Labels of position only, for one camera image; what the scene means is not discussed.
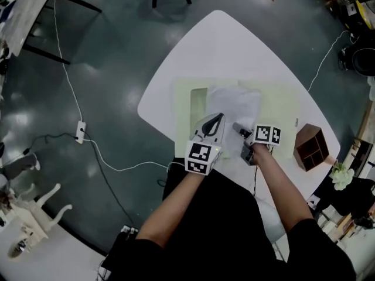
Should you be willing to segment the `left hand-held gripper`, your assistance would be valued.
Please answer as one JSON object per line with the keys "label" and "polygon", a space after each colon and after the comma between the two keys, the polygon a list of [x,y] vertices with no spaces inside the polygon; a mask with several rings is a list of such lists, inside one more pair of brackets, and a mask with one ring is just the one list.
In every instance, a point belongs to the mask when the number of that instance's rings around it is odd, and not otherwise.
{"label": "left hand-held gripper", "polygon": [[208,175],[222,154],[221,143],[226,118],[223,113],[211,114],[199,120],[187,142],[185,151],[185,170],[190,173]]}

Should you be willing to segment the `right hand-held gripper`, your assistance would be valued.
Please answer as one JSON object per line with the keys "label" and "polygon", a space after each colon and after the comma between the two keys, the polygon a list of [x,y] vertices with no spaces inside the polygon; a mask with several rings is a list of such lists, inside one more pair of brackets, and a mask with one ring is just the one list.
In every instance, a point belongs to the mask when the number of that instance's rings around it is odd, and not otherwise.
{"label": "right hand-held gripper", "polygon": [[275,126],[257,124],[254,129],[250,130],[242,124],[235,122],[233,129],[244,138],[240,156],[249,166],[255,165],[253,161],[253,145],[255,143],[271,146],[272,148],[279,146],[281,130]]}

